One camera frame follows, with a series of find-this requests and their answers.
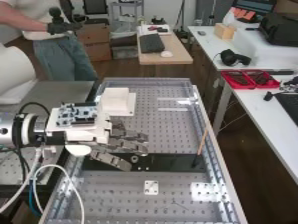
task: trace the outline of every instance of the cardboard box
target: cardboard box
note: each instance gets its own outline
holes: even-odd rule
[[[112,60],[109,43],[84,44],[84,47],[91,61]]]
[[[88,24],[77,31],[91,61],[112,60],[109,27],[105,24]]]
[[[234,27],[228,27],[222,23],[217,23],[214,27],[214,34],[221,39],[233,39],[236,29]]]
[[[88,24],[77,31],[77,38],[84,44],[109,42],[109,27],[105,24]]]

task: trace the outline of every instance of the metal block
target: metal block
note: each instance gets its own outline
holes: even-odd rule
[[[132,170],[132,164],[127,162],[124,159],[121,159],[117,156],[111,155],[109,153],[103,153],[96,150],[91,153],[91,158],[119,168],[123,171],[131,171]]]
[[[147,180],[144,183],[144,194],[145,195],[159,195],[159,181]]]

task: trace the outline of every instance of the computer screen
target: computer screen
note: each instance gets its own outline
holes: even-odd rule
[[[108,14],[105,0],[84,0],[85,14]]]
[[[265,15],[274,10],[276,0],[234,0],[233,6],[236,8],[254,11],[260,15]]]

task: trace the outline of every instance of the table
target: table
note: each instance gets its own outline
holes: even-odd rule
[[[173,53],[173,57],[163,58],[161,53],[151,53],[143,54],[140,41],[140,35],[137,36],[137,46],[139,46],[139,61],[141,65],[179,65],[179,64],[192,64],[193,58],[189,55],[180,39],[176,34],[161,35],[161,40],[165,45],[165,51],[171,51]]]
[[[280,81],[288,81],[293,79],[293,76],[274,76],[274,78]],[[224,94],[233,93],[237,97],[248,115],[298,184],[298,150],[296,147],[298,145],[298,126],[293,122],[276,97],[273,97],[269,102],[264,100],[268,91],[272,91],[273,93],[281,92],[278,89],[236,90],[226,85]],[[218,134],[225,116],[225,102],[226,99],[220,102],[213,123],[216,135]]]
[[[217,71],[232,70],[232,69],[289,70],[288,67],[281,67],[280,65],[276,65],[274,63],[258,66],[252,62],[250,65],[248,66],[242,64],[237,64],[233,67],[226,66],[221,61],[221,57],[218,53],[221,53],[226,49],[232,49],[234,53],[241,54],[240,50],[234,47],[232,40],[222,40],[214,35],[214,26],[189,26],[188,28],[191,31],[189,34],[195,37],[197,43],[203,47],[203,50],[208,58],[212,60]],[[197,33],[199,31],[207,32],[207,36],[200,36]]]
[[[266,67],[257,67],[253,64],[249,66],[237,65],[233,68],[225,66],[220,58],[214,59],[214,56],[222,50],[230,48],[236,53],[240,53],[234,48],[230,40],[221,40],[214,34],[214,27],[189,27],[199,44],[201,45],[205,54],[213,61],[213,65],[217,71],[232,69],[262,69],[262,70],[281,70],[289,71],[289,68],[277,67],[274,64],[269,64]],[[205,31],[207,36],[200,36],[197,31]],[[293,75],[274,76],[277,80],[290,80]],[[224,82],[224,90],[221,94],[221,100],[213,122],[213,130],[216,135],[220,132],[225,111],[228,108],[232,94],[236,95],[242,107],[245,108],[248,115],[250,116],[257,128],[260,129],[272,149],[274,150],[278,158],[281,159],[294,181],[298,183],[298,164],[294,158],[298,158],[298,150],[293,150],[293,146],[298,145],[298,127],[292,121],[286,111],[280,105],[276,98],[270,102],[264,101],[264,96],[269,90],[256,89],[250,90],[234,90],[229,84]]]
[[[129,87],[137,93],[135,116],[116,119],[131,130],[149,134],[149,155],[193,158],[209,120],[189,79],[109,78],[99,96],[107,87]],[[143,167],[141,163],[135,165],[140,168],[136,172],[88,170],[83,166],[88,157],[69,158],[65,169],[84,198],[87,223],[248,224],[216,136],[208,128],[201,155],[205,168],[200,172],[153,172],[151,165]],[[159,195],[144,194],[145,180],[159,181]],[[73,189],[62,178],[40,224],[77,223],[80,213]]]
[[[27,96],[24,97],[19,105],[3,105],[0,106],[2,112],[16,113],[22,105],[28,102],[39,102],[47,108],[60,107],[62,102],[84,102],[92,89],[93,82],[39,82]],[[24,112],[46,115],[43,109],[36,106],[28,106]],[[58,153],[54,157],[46,159],[46,164],[58,163],[63,153],[63,147],[58,147]],[[35,149],[23,149],[23,155],[28,161],[30,166],[32,165],[32,158],[35,158]],[[8,152],[0,153],[0,194],[10,194],[15,192],[15,187],[19,188],[22,181],[22,169],[19,167],[18,156]],[[52,170],[47,173],[42,180],[42,185],[52,184],[51,182]]]

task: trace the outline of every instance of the small bracket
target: small bracket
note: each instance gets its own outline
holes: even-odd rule
[[[144,194],[145,195],[159,195],[159,181],[156,181],[156,180],[145,181]]]

